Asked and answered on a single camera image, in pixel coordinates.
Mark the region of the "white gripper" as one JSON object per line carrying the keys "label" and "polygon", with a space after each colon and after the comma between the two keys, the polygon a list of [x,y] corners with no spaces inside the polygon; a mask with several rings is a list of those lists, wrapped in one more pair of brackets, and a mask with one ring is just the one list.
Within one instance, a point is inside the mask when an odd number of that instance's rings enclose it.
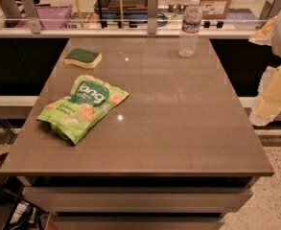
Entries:
{"label": "white gripper", "polygon": [[[271,46],[272,52],[281,57],[281,11],[277,17],[266,24],[249,39],[257,45]],[[273,68],[268,66],[263,73],[256,96],[249,114],[254,126],[263,127],[272,122],[281,112],[281,65]]]}

